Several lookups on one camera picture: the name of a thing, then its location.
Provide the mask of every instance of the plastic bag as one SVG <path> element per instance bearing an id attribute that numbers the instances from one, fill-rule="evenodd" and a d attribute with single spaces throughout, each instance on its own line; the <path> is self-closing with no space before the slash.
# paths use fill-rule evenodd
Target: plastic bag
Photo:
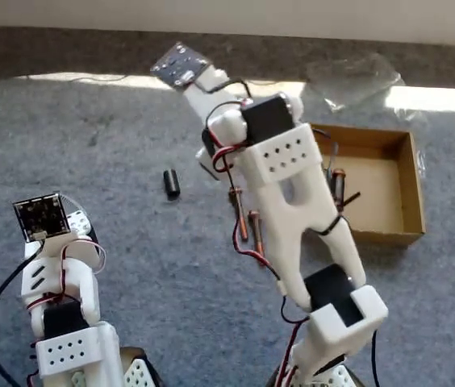
<path id="1" fill-rule="evenodd" d="M 420 177 L 426 173 L 424 148 L 429 130 L 423 112 L 392 106 L 394 87 L 405 86 L 401 75 L 383 56 L 365 54 L 307 65 L 310 88 L 303 91 L 304 118 L 313 123 L 398 129 L 413 133 Z"/>
<path id="2" fill-rule="evenodd" d="M 392 65 L 376 52 L 343 60 L 310 63 L 308 79 L 330 109 L 355 105 L 401 81 Z"/>

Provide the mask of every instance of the open cardboard box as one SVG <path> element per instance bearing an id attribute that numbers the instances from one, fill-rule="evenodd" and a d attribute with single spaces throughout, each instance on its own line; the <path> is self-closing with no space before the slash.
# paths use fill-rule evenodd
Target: open cardboard box
<path id="1" fill-rule="evenodd" d="M 407 246 L 425 233 L 423 198 L 412 133 L 312 124 L 339 144 L 332 165 L 346 172 L 344 208 L 357 242 Z M 332 143 L 315 134 L 327 163 Z"/>

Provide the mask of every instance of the black magnet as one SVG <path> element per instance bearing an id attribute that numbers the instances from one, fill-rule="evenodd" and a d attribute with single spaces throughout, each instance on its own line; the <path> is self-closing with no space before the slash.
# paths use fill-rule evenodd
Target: black magnet
<path id="1" fill-rule="evenodd" d="M 165 183 L 165 192 L 169 200 L 179 198 L 181 188 L 179 188 L 179 180 L 174 169 L 167 169 L 163 172 L 163 182 Z"/>

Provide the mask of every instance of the bolt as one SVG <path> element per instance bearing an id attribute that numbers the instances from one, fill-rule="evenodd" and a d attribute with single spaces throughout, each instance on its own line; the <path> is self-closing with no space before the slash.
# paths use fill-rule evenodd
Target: bolt
<path id="1" fill-rule="evenodd" d="M 242 189 L 240 187 L 230 188 L 229 198 L 236 210 L 236 217 L 240 225 L 240 237 L 246 242 L 249 239 L 249 235 L 247 233 L 247 225 L 245 224 L 244 207 L 242 206 Z"/>
<path id="2" fill-rule="evenodd" d="M 263 239 L 261 238 L 261 225 L 260 225 L 260 213 L 255 210 L 249 211 L 249 223 L 253 229 L 254 235 L 254 247 L 258 254 L 264 255 L 263 251 Z"/>

